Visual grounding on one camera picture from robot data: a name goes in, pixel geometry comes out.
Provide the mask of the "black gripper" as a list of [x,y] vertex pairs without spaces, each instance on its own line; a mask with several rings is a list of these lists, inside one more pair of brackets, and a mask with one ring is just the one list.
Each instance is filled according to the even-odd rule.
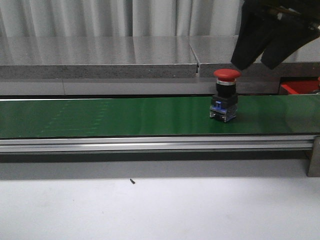
[[276,68],[291,54],[320,37],[318,0],[245,0],[231,63],[245,70],[261,62]]

